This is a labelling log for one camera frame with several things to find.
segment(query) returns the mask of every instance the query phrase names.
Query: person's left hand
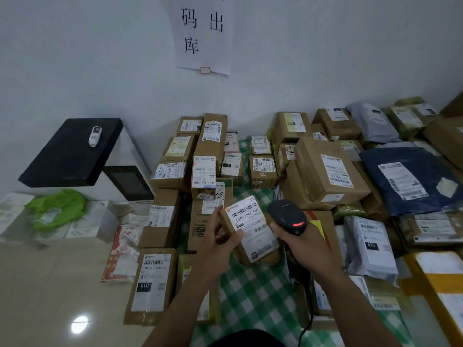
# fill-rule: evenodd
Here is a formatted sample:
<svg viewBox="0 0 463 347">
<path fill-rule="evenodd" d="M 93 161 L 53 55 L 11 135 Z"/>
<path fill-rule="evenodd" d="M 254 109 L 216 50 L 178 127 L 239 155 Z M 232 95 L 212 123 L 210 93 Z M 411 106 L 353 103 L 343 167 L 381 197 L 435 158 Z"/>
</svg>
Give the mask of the person's left hand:
<svg viewBox="0 0 463 347">
<path fill-rule="evenodd" d="M 230 253 L 239 245 L 245 235 L 242 230 L 238 230 L 227 242 L 217 245 L 215 231 L 220 228 L 218 213 L 221 209 L 222 206 L 218 206 L 212 213 L 211 220 L 207 223 L 204 237 L 187 279 L 207 290 L 228 270 Z"/>
</svg>

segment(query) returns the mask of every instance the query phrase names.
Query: hand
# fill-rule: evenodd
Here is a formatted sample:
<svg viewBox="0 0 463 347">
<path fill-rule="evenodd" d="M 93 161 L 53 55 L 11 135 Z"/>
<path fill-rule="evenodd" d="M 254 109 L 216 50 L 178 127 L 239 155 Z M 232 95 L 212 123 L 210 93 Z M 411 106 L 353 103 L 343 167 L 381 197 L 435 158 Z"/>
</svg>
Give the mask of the hand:
<svg viewBox="0 0 463 347">
<path fill-rule="evenodd" d="M 212 213 L 211 220 L 207 223 L 204 237 L 201 241 L 198 253 L 194 258 L 189 280 L 209 290 L 229 268 L 230 253 L 238 246 L 245 233 L 238 230 L 227 242 L 217 245 L 215 231 L 220 228 L 218 213 L 222 206 L 218 206 Z"/>
<path fill-rule="evenodd" d="M 299 264 L 310 270 L 316 277 L 320 278 L 326 274 L 342 271 L 315 225 L 309 223 L 300 236 L 288 233 L 274 222 L 270 224 L 270 227 L 276 236 L 288 244 Z"/>
</svg>

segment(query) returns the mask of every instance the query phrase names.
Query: white wall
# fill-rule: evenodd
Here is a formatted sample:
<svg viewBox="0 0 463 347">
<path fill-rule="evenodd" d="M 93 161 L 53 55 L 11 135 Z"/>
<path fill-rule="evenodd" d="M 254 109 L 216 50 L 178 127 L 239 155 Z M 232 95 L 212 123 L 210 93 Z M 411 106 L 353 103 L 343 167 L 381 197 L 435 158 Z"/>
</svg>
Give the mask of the white wall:
<svg viewBox="0 0 463 347">
<path fill-rule="evenodd" d="M 124 119 L 150 167 L 181 115 L 241 137 L 313 113 L 463 88 L 463 0 L 238 0 L 232 74 L 178 69 L 159 0 L 0 1 L 0 195 L 68 117 Z"/>
</svg>

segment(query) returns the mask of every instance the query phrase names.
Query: green and white gingham cloth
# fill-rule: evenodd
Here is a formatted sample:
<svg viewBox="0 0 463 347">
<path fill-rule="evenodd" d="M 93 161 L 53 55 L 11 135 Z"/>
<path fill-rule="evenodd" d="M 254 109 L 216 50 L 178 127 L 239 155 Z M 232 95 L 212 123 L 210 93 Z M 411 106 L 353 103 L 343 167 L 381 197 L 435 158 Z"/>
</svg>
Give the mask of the green and white gingham cloth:
<svg viewBox="0 0 463 347">
<path fill-rule="evenodd" d="M 271 189 L 249 188 L 249 142 L 240 140 L 240 151 L 244 154 L 243 186 L 235 187 L 235 202 L 250 195 L 256 196 L 263 211 L 273 201 Z M 179 240 L 179 250 L 187 248 L 191 207 L 185 214 Z M 244 267 L 235 254 L 230 259 L 230 269 L 220 280 L 222 321 L 218 325 L 197 325 L 191 346 L 203 347 L 236 331 L 249 328 L 264 330 L 275 336 L 288 347 L 297 346 L 302 328 L 296 316 L 293 288 L 284 276 L 281 266 Z M 384 324 L 401 344 L 413 346 L 399 311 L 377 311 Z M 302 346 L 343 346 L 339 332 L 308 331 L 304 334 Z"/>
</svg>

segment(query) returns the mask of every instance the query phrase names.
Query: person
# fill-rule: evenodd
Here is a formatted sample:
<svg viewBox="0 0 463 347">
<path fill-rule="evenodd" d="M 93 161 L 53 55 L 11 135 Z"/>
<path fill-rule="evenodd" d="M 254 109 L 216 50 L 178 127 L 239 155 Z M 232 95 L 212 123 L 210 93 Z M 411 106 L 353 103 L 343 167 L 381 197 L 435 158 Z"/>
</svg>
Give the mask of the person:
<svg viewBox="0 0 463 347">
<path fill-rule="evenodd" d="M 172 300 L 162 320 L 148 336 L 143 347 L 186 347 L 196 324 L 200 305 L 209 288 L 229 268 L 229 257 L 244 236 L 237 231 L 222 245 L 215 242 L 220 226 L 218 213 L 212 213 L 188 278 Z M 360 289 L 336 264 L 318 229 L 309 224 L 300 236 L 294 236 L 275 223 L 270 227 L 290 247 L 296 260 L 311 273 L 325 291 L 333 316 L 346 347 L 399 347 L 401 344 L 385 327 L 379 315 Z M 210 347 L 261 345 L 284 347 L 279 340 L 261 330 L 243 330 L 225 336 Z"/>
</svg>

